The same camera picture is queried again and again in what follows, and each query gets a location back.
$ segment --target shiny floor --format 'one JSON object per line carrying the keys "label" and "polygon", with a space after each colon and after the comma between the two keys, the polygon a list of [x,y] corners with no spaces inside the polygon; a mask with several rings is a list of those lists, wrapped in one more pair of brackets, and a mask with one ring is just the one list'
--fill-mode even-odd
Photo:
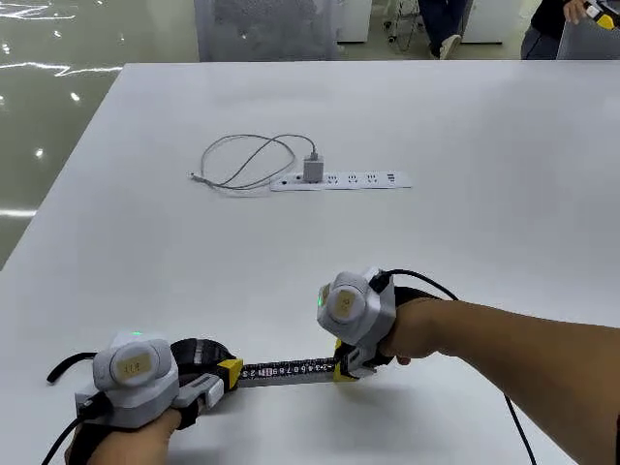
{"label": "shiny floor", "polygon": [[[536,1],[503,46],[462,46],[456,58],[517,59]],[[427,58],[423,40],[388,44],[379,15],[369,42],[341,54]],[[123,64],[197,60],[193,0],[0,1],[0,269]]]}

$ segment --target white cabinet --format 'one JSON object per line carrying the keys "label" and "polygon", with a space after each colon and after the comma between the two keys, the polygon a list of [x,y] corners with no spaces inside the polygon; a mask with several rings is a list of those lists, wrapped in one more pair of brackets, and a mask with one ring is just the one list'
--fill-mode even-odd
{"label": "white cabinet", "polygon": [[463,43],[502,43],[514,30],[520,8],[520,0],[473,0]]}
{"label": "white cabinet", "polygon": [[370,27],[372,0],[338,0],[340,24],[338,42],[366,42]]}

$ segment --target person's leg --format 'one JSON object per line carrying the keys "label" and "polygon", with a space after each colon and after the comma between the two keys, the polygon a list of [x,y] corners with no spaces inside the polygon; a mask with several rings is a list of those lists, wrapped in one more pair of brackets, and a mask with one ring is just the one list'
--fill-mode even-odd
{"label": "person's leg", "polygon": [[558,56],[560,41],[545,36],[532,26],[525,32],[521,44],[522,60],[555,60]]}
{"label": "person's leg", "polygon": [[467,7],[467,2],[468,0],[448,0],[446,14],[449,17],[450,29],[449,34],[446,37],[459,33],[461,21],[463,20],[465,8]]}
{"label": "person's leg", "polygon": [[430,39],[431,53],[439,57],[442,42],[450,35],[446,0],[418,0],[418,4],[428,39]]}

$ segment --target electrical outlet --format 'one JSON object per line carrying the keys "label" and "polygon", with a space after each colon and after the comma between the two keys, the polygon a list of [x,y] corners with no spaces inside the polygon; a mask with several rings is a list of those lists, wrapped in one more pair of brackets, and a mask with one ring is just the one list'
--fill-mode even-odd
{"label": "electrical outlet", "polygon": [[271,190],[281,191],[323,191],[355,189],[398,189],[413,184],[403,171],[343,171],[326,172],[323,182],[303,182],[299,173],[287,174],[271,181]]}

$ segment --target hand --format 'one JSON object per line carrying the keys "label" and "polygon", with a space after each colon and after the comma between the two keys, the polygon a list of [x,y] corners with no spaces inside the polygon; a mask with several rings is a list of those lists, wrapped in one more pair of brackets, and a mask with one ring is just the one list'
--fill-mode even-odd
{"label": "hand", "polygon": [[579,20],[583,17],[587,17],[585,13],[585,7],[583,4],[586,0],[571,0],[564,5],[564,17],[566,21],[572,24],[579,24]]}
{"label": "hand", "polygon": [[[172,433],[181,422],[176,410],[131,433],[113,432],[95,449],[88,465],[165,465]],[[65,452],[65,461],[71,446]]]}
{"label": "hand", "polygon": [[443,325],[452,306],[459,303],[419,298],[401,305],[396,309],[396,323],[379,345],[379,351],[388,357],[396,356],[401,365],[408,365],[411,358],[445,353]]}

